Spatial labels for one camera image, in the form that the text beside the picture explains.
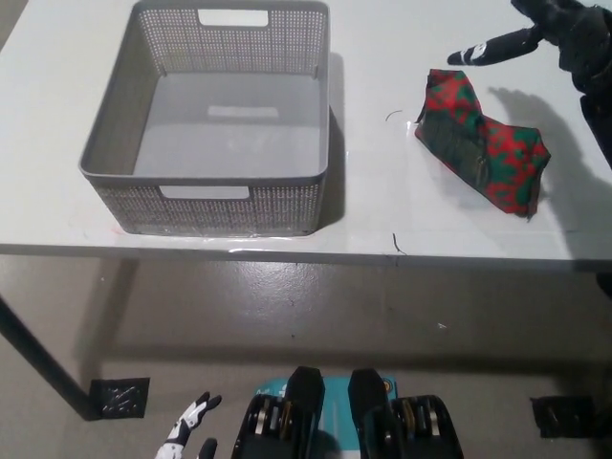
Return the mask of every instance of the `gray concrete floor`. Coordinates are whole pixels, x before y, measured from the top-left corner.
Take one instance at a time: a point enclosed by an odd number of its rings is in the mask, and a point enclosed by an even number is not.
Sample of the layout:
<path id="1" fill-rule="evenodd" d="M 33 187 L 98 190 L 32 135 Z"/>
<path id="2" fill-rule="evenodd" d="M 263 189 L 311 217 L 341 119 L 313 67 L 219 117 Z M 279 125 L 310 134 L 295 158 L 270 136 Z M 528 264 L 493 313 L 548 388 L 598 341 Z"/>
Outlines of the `gray concrete floor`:
<path id="1" fill-rule="evenodd" d="M 0 3 L 0 46 L 24 0 Z M 203 389 L 194 434 L 229 457 L 253 388 L 298 364 L 374 365 L 437 394 L 466 457 L 604 458 L 538 438 L 530 397 L 605 396 L 612 304 L 590 275 L 0 256 L 0 292 L 83 387 L 150 377 L 143 420 L 83 423 L 0 339 L 0 457 L 152 458 Z"/>

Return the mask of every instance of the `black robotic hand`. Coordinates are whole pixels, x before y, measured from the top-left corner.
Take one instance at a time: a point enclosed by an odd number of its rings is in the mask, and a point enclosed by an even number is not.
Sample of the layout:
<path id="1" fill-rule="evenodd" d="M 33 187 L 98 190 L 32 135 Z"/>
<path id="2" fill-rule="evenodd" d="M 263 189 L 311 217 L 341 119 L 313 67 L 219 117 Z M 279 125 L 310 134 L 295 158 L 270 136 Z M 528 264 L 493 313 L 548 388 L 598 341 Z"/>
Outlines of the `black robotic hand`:
<path id="1" fill-rule="evenodd" d="M 559 68 L 587 95 L 612 86 L 612 12 L 576 0 L 512 0 L 534 26 L 454 53 L 450 65 L 491 65 L 531 53 L 545 39 L 559 48 Z"/>

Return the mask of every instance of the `white robotic hand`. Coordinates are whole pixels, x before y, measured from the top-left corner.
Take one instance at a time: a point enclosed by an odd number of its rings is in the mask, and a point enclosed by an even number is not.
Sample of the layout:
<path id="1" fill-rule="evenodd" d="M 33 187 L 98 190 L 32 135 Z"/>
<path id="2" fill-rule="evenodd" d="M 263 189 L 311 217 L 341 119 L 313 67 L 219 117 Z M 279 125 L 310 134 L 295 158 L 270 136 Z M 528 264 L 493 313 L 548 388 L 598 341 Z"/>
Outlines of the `white robotic hand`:
<path id="1" fill-rule="evenodd" d="M 221 396 L 217 395 L 211 399 L 210 393 L 205 392 L 198 400 L 193 402 L 189 408 L 183 413 L 179 420 L 174 424 L 167 440 L 162 447 L 157 451 L 155 459 L 183 459 L 183 450 L 189 440 L 191 432 L 197 428 L 204 419 L 207 411 L 215 408 L 221 403 Z M 205 447 L 200 452 L 200 459 L 205 459 L 205 455 L 214 454 L 216 442 L 207 440 Z"/>

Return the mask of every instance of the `basket handle hole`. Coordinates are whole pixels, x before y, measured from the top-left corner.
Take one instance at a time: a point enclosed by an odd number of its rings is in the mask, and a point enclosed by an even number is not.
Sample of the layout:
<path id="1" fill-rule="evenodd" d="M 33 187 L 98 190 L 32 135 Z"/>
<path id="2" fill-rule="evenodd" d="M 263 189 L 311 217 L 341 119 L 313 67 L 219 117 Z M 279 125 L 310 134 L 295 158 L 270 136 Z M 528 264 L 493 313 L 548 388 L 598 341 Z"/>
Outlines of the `basket handle hole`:
<path id="1" fill-rule="evenodd" d="M 278 120 L 280 118 L 276 107 L 230 107 L 220 105 L 210 105 L 208 116 L 222 119 L 238 118 L 254 120 Z"/>
<path id="2" fill-rule="evenodd" d="M 208 27 L 268 27 L 267 11 L 198 10 L 200 24 Z"/>
<path id="3" fill-rule="evenodd" d="M 160 192 L 168 199 L 236 200 L 251 197 L 248 186 L 160 186 Z"/>

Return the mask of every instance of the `red and green cloth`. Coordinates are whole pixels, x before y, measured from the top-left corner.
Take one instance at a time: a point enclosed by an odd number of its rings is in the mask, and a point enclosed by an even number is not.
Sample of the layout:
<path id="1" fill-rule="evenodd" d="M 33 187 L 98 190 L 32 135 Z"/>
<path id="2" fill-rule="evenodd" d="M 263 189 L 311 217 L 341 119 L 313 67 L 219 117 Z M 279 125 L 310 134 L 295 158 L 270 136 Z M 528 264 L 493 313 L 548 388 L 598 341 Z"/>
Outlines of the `red and green cloth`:
<path id="1" fill-rule="evenodd" d="M 431 70 L 417 138 L 450 170 L 506 213 L 531 217 L 550 153 L 537 129 L 482 114 L 466 75 Z"/>

